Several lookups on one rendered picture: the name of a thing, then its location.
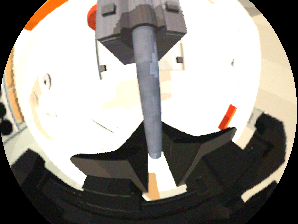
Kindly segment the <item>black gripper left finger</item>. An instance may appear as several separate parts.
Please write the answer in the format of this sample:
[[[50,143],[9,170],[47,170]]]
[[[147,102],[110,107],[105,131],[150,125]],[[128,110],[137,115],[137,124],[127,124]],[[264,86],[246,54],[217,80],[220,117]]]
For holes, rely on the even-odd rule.
[[[148,147],[142,121],[118,149],[76,153],[69,157],[69,161],[82,175],[130,179],[142,190],[142,194],[148,193]]]

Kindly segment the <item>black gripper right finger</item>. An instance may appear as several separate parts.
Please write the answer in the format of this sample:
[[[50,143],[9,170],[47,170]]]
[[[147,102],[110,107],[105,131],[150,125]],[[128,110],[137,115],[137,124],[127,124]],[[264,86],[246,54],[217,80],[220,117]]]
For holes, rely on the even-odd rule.
[[[186,185],[185,180],[202,156],[233,140],[235,131],[238,131],[237,127],[229,127],[202,136],[193,136],[162,121],[162,153],[176,188]]]

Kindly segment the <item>orange-red ring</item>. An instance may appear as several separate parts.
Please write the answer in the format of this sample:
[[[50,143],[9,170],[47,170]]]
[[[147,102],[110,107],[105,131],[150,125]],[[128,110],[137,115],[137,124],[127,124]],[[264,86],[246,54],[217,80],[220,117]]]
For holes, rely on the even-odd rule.
[[[90,30],[96,31],[94,30],[94,28],[96,28],[96,10],[97,10],[97,4],[94,4],[94,6],[92,6],[92,8],[89,8],[90,11],[88,11],[88,15],[86,15],[86,24],[88,24]]]

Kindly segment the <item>grey metal shaft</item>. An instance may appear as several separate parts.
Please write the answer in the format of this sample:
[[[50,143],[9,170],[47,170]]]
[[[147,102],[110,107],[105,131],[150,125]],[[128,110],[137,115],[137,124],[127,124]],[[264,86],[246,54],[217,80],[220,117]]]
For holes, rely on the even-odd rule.
[[[154,35],[154,27],[141,26],[133,30],[132,37],[146,147],[150,159],[157,160],[162,156],[162,115],[161,81]]]

